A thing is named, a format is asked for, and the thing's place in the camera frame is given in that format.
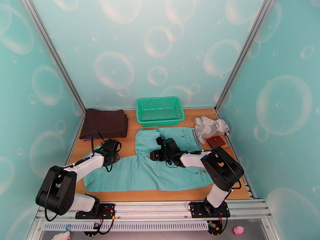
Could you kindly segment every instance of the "pink toy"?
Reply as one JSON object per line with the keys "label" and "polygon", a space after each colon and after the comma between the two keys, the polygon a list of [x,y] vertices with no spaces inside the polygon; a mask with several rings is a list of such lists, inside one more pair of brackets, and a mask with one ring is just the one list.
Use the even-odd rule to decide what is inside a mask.
{"label": "pink toy", "polygon": [[236,235],[242,235],[244,232],[244,227],[243,226],[236,226],[233,228],[233,233]]}

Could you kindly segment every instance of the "floor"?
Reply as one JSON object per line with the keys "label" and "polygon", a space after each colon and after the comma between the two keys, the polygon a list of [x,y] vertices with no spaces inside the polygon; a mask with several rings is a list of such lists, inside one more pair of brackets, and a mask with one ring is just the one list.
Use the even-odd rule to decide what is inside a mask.
{"label": "floor", "polygon": [[[128,124],[128,134],[126,138],[117,138],[116,140],[122,143],[122,149],[119,152],[120,157],[135,155],[134,144],[135,144],[135,135],[136,132],[142,128],[142,126],[137,122],[136,111],[128,110],[125,111],[129,118]],[[180,122],[178,126],[180,127],[194,127],[194,118],[206,116],[211,119],[217,119],[214,111],[211,108],[208,109],[185,109],[185,120]],[[95,140],[94,146],[100,145],[101,140]],[[203,144],[203,149],[210,149],[209,145]],[[231,148],[229,148],[228,143],[222,146],[224,150],[230,154],[233,158]],[[74,163],[80,160],[83,156],[88,154],[91,151],[91,143],[78,140],[69,163]],[[193,190],[184,190],[184,191],[160,191],[160,190],[148,190],[148,191],[125,191],[125,192],[88,192],[84,188],[83,181],[78,182],[76,187],[76,193],[78,194],[91,194],[98,197],[101,201],[107,202],[125,202],[125,201],[171,201],[171,200],[203,200],[208,193],[212,185],[209,185],[205,188],[198,188]],[[238,199],[249,199],[250,196],[246,190],[246,187],[242,187],[239,190],[234,190],[228,197],[229,200],[238,200]]]}

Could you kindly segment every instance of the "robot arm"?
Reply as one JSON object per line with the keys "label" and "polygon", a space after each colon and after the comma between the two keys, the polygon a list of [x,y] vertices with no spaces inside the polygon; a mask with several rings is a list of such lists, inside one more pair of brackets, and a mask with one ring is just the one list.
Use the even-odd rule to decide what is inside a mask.
{"label": "robot arm", "polygon": [[88,160],[80,160],[65,167],[53,166],[49,169],[36,197],[36,204],[63,215],[69,210],[90,212],[96,199],[75,194],[76,183],[90,172],[104,165],[101,154]]}
{"label": "robot arm", "polygon": [[213,180],[213,187],[206,197],[211,211],[218,209],[229,195],[234,184],[236,184],[244,174],[242,166],[236,162],[221,147],[215,147],[210,151],[185,153],[180,157],[185,167],[196,166],[206,168]]}
{"label": "robot arm", "polygon": [[97,215],[100,210],[98,198],[89,195],[75,194],[76,183],[92,171],[105,166],[109,172],[112,164],[120,157],[117,150],[121,143],[109,139],[103,140],[101,148],[94,150],[92,154],[76,163],[64,167],[53,166],[49,169],[42,186],[36,197],[36,204],[50,210],[57,215],[63,215],[67,211],[84,211]]}

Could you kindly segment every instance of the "plastic basket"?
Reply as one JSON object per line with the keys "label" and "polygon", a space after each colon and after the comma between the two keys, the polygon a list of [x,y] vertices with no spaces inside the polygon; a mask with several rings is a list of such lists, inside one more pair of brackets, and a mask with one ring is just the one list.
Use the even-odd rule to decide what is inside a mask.
{"label": "plastic basket", "polygon": [[184,120],[184,112],[176,96],[142,98],[137,101],[137,120],[144,128],[172,126]]}

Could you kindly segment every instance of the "aluminum frame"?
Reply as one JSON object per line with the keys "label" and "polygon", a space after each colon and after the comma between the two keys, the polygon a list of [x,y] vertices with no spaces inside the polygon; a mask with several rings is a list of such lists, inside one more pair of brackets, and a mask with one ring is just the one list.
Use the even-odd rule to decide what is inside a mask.
{"label": "aluminum frame", "polygon": [[[266,234],[270,240],[282,240],[278,237],[278,229],[264,200],[226,200],[231,216],[235,219],[261,219]],[[163,202],[116,202],[113,231],[186,231],[207,230],[207,220],[218,218],[192,218],[188,210],[189,201]],[[27,240],[37,240],[44,231],[63,231],[67,224],[71,231],[82,232],[92,230],[96,220],[77,220],[75,212],[67,212],[57,216],[53,222],[44,218],[44,209],[39,208],[32,224]],[[103,227],[108,228],[110,221],[106,220]]]}
{"label": "aluminum frame", "polygon": [[[64,78],[67,86],[69,87],[71,93],[73,94],[74,98],[76,99],[76,102],[80,106],[83,114],[85,113],[85,106],[80,98],[64,64],[62,63],[62,60],[60,59],[58,52],[54,46],[54,43],[52,42],[44,23],[42,22],[40,15],[38,11],[36,10],[36,7],[32,0],[21,0],[22,3],[25,6],[25,9],[27,10],[30,19],[32,20],[36,30],[38,31],[41,39],[43,40],[44,44],[46,45],[46,48],[48,49],[53,61],[57,65],[62,77]],[[257,18],[252,26],[252,29],[249,32],[249,35],[245,41],[245,45],[243,46],[240,55],[236,61],[236,64],[234,65],[230,76],[228,77],[227,83],[218,99],[218,102],[215,107],[215,111],[218,115],[218,111],[228,93],[230,90],[240,68],[242,67],[245,57],[248,54],[250,47],[252,46],[253,40],[256,37],[259,29],[262,26],[263,21],[265,20],[266,16],[268,15],[273,3],[275,0],[264,0],[262,7],[257,15]],[[72,144],[71,149],[68,152],[68,159],[71,156],[71,153],[73,151],[73,148],[75,146],[75,142],[77,139],[77,136],[81,130],[81,126],[83,124],[84,117],[82,118],[81,125],[78,128],[77,134],[75,135],[74,142]],[[230,144],[232,150],[234,151],[233,145],[228,139],[228,143]],[[252,195],[255,197],[255,193],[250,188],[250,184],[246,184],[246,188],[248,191],[252,192]],[[189,202],[118,202],[116,203],[116,224],[128,224],[130,222],[131,224],[139,224],[141,222],[155,222],[155,223],[164,223],[168,222],[184,222],[188,224],[202,224],[204,221],[206,222],[208,218],[202,219],[193,219],[191,217],[190,211],[187,209],[187,205]],[[265,203],[264,200],[257,200],[257,199],[251,199],[251,200],[227,200],[231,217],[232,219],[253,219],[253,218],[259,218],[262,220],[262,223],[265,227],[266,233],[271,240],[282,240],[280,233],[276,227],[276,224],[274,222],[274,219],[271,216],[271,213]],[[45,229],[48,229],[49,226],[52,224],[60,226],[62,224],[80,224],[83,226],[87,226],[88,224],[93,224],[95,222],[94,220],[76,220],[74,218],[75,212],[68,212],[67,214],[63,216],[58,216],[55,221],[47,223],[44,219],[44,212],[43,208],[39,208],[36,218],[30,228],[29,234],[27,236],[28,240],[37,240],[41,237],[42,232]]]}
{"label": "aluminum frame", "polygon": [[260,11],[257,14],[257,17],[252,25],[252,28],[248,34],[248,37],[240,51],[240,54],[236,60],[235,65],[233,66],[231,73],[227,79],[226,84],[224,85],[224,88],[220,94],[220,97],[214,107],[214,109],[218,112],[222,106],[222,103],[224,99],[227,97],[229,90],[231,89],[232,84],[234,83],[240,69],[242,68],[242,65],[244,64],[246,57],[250,51],[250,48],[254,42],[254,39],[258,35],[258,32],[260,28],[262,27],[265,19],[267,18],[274,2],[276,0],[264,0],[262,3],[262,6],[260,8]]}

